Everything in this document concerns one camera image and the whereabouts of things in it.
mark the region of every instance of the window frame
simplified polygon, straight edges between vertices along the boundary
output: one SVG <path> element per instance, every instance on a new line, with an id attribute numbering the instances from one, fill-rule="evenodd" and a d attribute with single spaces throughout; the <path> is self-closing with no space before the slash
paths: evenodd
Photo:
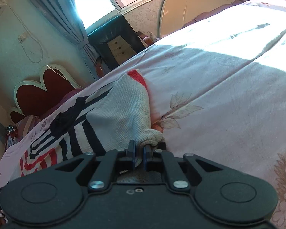
<path id="1" fill-rule="evenodd" d="M 136 0 L 133 3 L 127 5 L 123 8 L 121 8 L 115 0 L 110 0 L 110 1 L 113 4 L 115 9 L 113 11 L 111 11 L 110 13 L 106 14 L 105 16 L 103 16 L 102 18 L 100 18 L 98 21 L 96 21 L 95 23 L 93 23 L 89 27 L 87 27 L 86 32 L 88 35 L 90 33 L 92 33 L 95 29 L 97 29 L 99 26 L 104 24 L 106 21 L 109 21 L 110 19 L 112 19 L 113 17 L 115 17 L 117 15 L 124 15 L 124 14 L 134 10 L 135 8 L 138 8 L 139 6 L 142 6 L 143 4 L 148 3 L 152 0 Z"/>

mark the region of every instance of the bed sheet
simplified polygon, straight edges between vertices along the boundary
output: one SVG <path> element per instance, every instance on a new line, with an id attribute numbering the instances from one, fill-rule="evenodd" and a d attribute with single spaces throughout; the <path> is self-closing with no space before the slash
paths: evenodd
<path id="1" fill-rule="evenodd" d="M 255 0 L 183 28 L 70 98 L 0 161 L 0 187 L 59 112 L 131 69 L 147 83 L 153 128 L 177 157 L 193 152 L 277 190 L 286 228 L 286 1 Z"/>

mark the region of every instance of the curtain tieback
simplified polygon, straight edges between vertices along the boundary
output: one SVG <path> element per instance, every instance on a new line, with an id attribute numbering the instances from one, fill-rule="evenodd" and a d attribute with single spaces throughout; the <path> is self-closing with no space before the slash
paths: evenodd
<path id="1" fill-rule="evenodd" d="M 78 47 L 78 49 L 81 49 L 81 48 L 83 48 L 83 47 L 84 47 L 85 45 L 87 45 L 87 44 L 89 44 L 89 40 L 88 40 L 88 39 L 86 39 L 86 40 L 80 42 L 80 43 L 77 45 L 77 47 Z"/>

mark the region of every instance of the patterned wallpaper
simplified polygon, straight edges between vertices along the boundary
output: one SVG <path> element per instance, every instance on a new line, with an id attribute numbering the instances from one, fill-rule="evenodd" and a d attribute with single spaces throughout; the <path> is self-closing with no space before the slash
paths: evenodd
<path id="1" fill-rule="evenodd" d="M 159 21 L 164 0 L 152 0 L 124 15 L 134 31 L 141 31 L 147 36 L 151 31 L 159 36 Z"/>

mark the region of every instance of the wooden armrest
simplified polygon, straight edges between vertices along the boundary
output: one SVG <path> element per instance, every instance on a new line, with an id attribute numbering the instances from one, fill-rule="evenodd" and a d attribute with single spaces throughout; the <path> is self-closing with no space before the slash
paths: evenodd
<path id="1" fill-rule="evenodd" d="M 101 59 L 101 57 L 98 57 L 96 59 L 95 70 L 96 70 L 96 73 L 98 75 L 98 78 L 102 78 L 104 76 L 104 72 L 103 72 L 103 69 L 102 69 L 102 59 Z"/>
<path id="2" fill-rule="evenodd" d="M 145 35 L 144 33 L 138 31 L 136 32 L 136 34 L 139 36 L 140 39 L 142 39 L 146 44 L 147 46 L 151 46 L 154 42 L 147 36 Z"/>

